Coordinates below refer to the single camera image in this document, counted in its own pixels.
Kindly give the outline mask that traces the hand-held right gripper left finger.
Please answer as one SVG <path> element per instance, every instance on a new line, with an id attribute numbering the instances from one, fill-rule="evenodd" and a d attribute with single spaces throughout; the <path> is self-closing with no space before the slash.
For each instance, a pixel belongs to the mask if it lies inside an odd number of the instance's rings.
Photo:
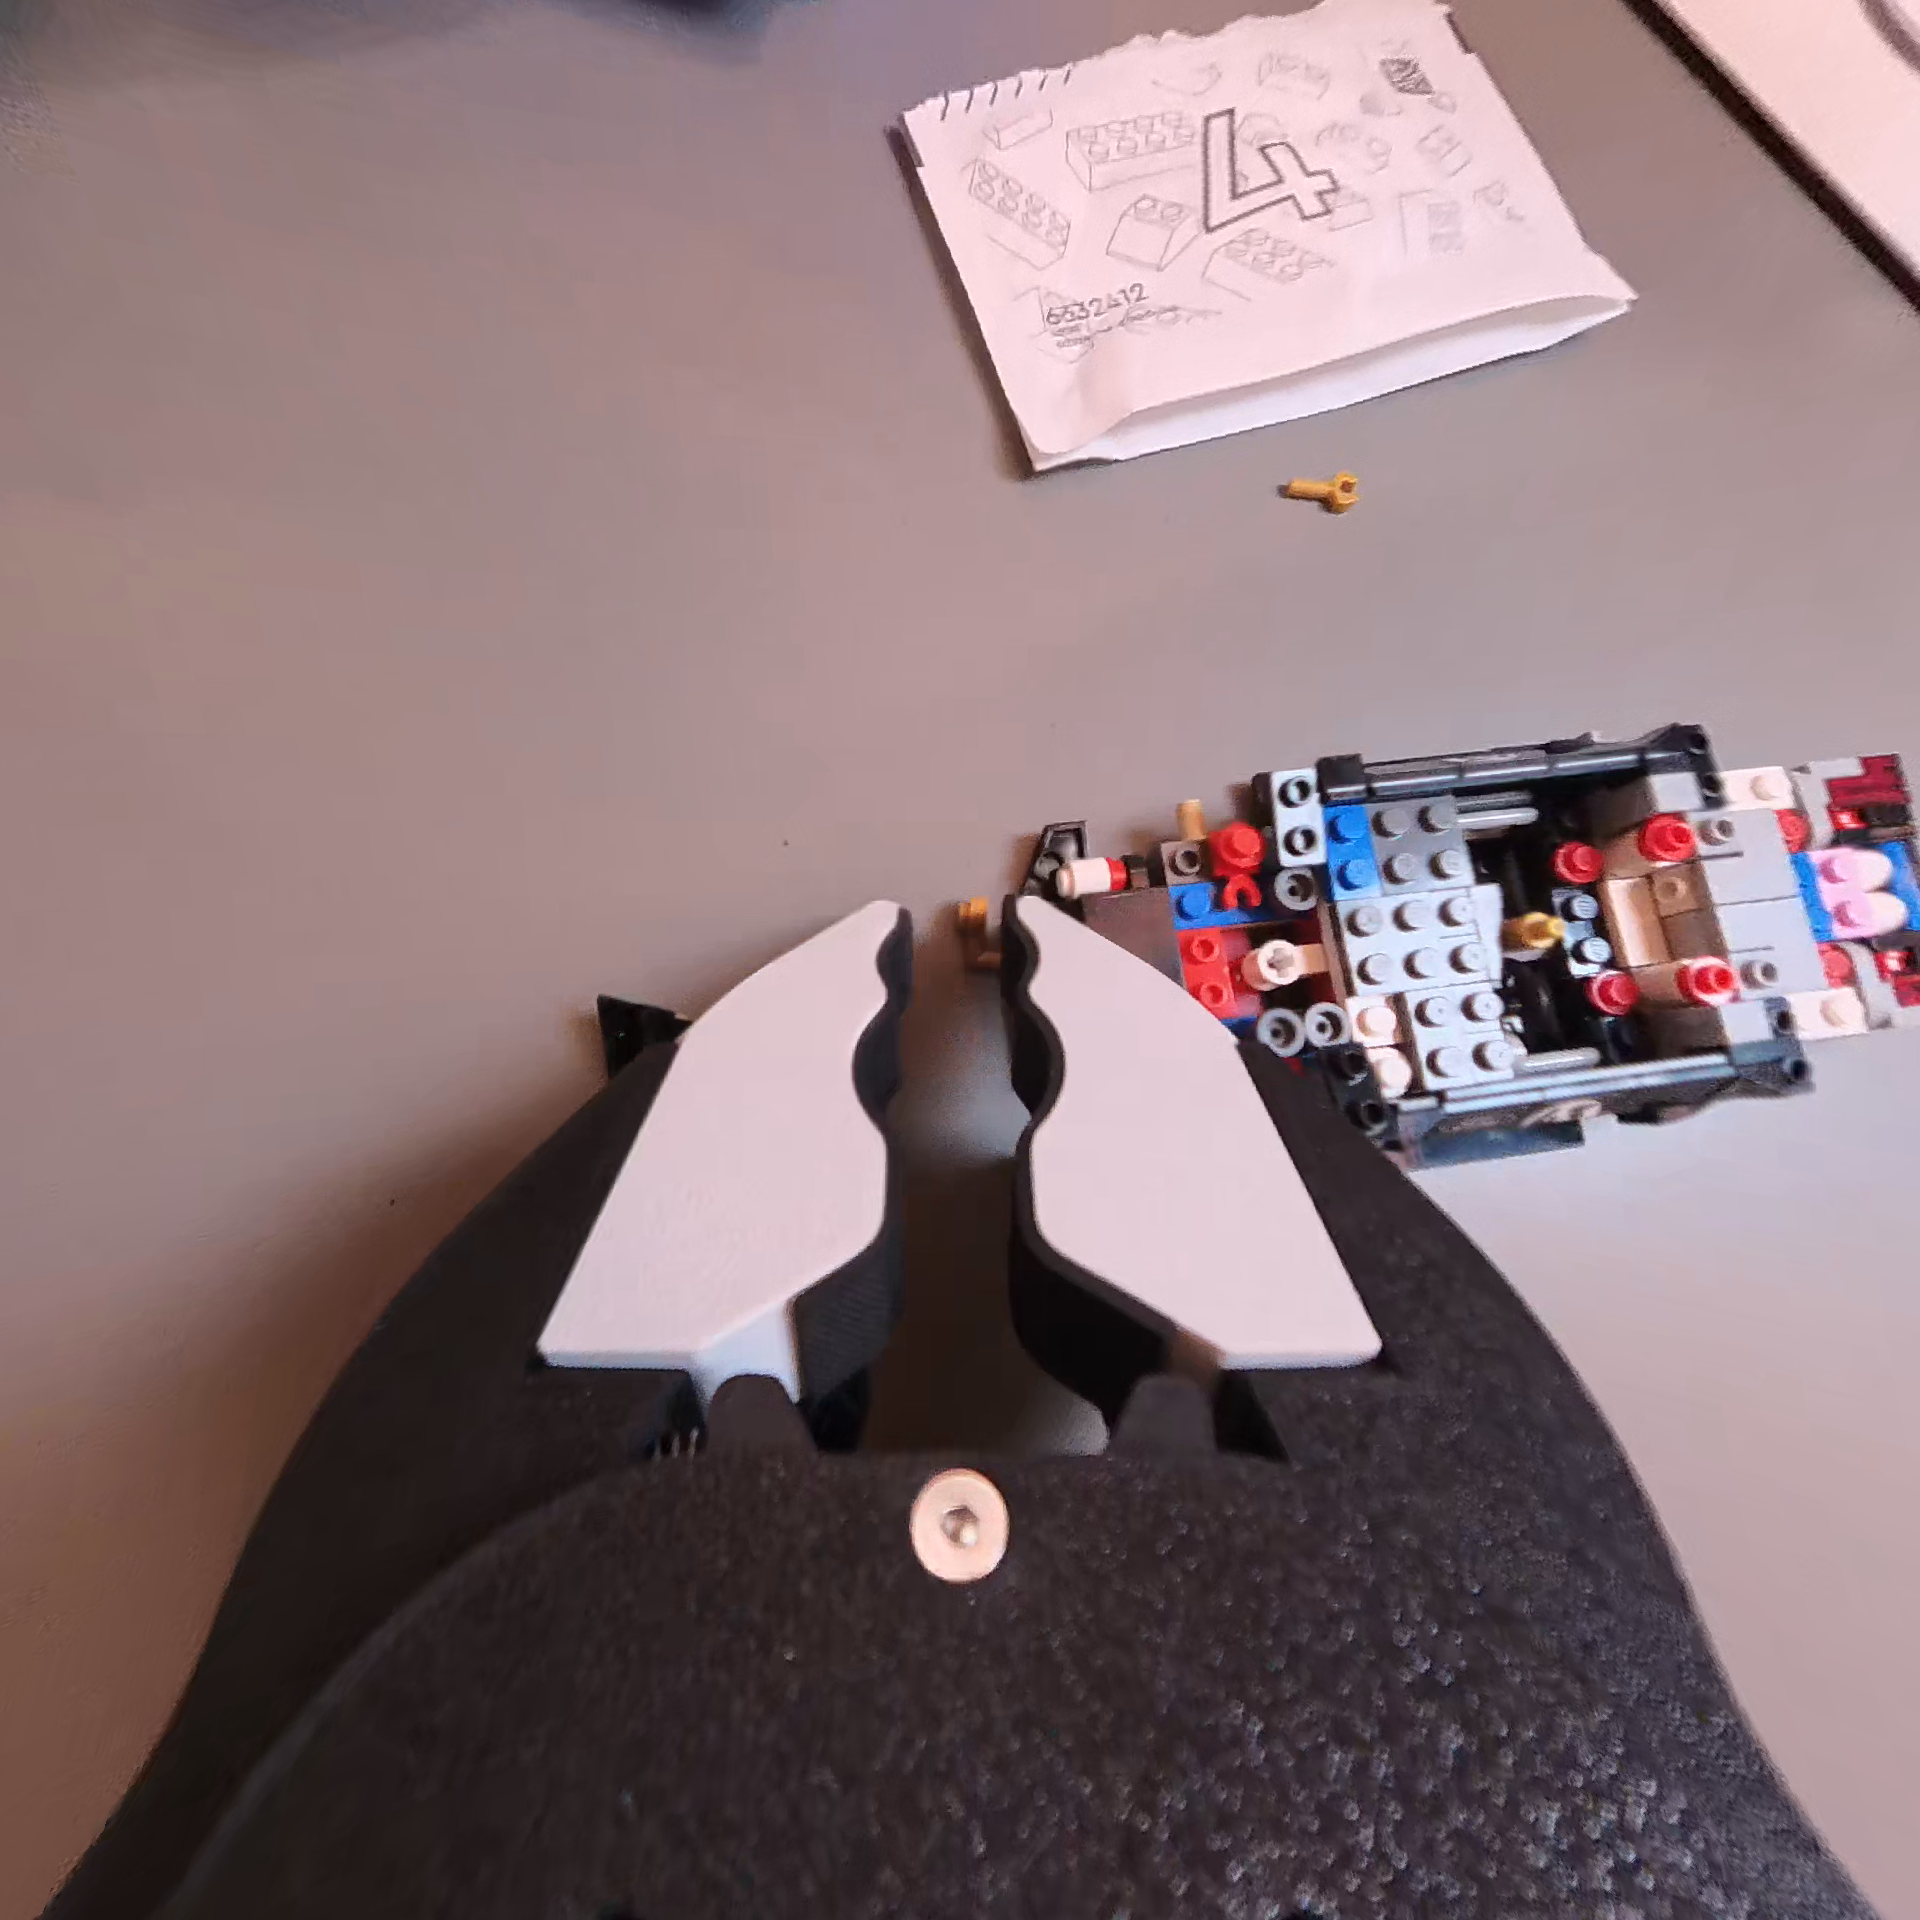
<path id="1" fill-rule="evenodd" d="M 540 1327 L 546 1367 L 734 1376 L 809 1390 L 803 1287 L 883 1221 L 883 1142 L 856 1042 L 888 1007 L 897 901 L 827 925 L 720 997 L 681 1040 Z"/>

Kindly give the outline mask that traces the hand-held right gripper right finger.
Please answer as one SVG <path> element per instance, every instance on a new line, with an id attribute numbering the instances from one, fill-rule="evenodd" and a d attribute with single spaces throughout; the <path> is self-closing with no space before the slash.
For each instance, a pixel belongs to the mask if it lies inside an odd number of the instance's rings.
<path id="1" fill-rule="evenodd" d="M 1028 1128 L 1011 1307 L 1117 1427 L 1149 1376 L 1322 1374 L 1383 1340 L 1234 1037 L 1045 899 L 1008 899 L 1001 989 Z"/>

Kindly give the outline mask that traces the black lego car model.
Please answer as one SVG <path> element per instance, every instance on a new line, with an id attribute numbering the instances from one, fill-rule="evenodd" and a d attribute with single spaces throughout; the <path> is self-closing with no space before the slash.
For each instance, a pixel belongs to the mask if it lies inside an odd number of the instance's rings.
<path id="1" fill-rule="evenodd" d="M 1724 770 L 1690 722 L 1268 770 L 1145 853 L 1045 825 L 1022 895 L 1322 1069 L 1408 1167 L 1802 1095 L 1814 1042 L 1915 1030 L 1897 755 Z"/>

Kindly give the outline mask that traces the white book stand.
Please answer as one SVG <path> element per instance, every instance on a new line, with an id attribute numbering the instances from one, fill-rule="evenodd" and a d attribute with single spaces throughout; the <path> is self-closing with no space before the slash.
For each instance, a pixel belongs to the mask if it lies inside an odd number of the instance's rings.
<path id="1" fill-rule="evenodd" d="M 1646 3 L 1646 14 L 1915 301 L 1915 3 Z"/>

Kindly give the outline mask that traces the white numbered paper bag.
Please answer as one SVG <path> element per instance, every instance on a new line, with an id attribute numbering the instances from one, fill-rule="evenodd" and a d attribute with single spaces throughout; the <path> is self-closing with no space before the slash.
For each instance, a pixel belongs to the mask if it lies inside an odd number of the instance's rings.
<path id="1" fill-rule="evenodd" d="M 1633 306 L 1445 3 L 1318 3 L 918 102 L 1034 471 L 1312 418 Z"/>

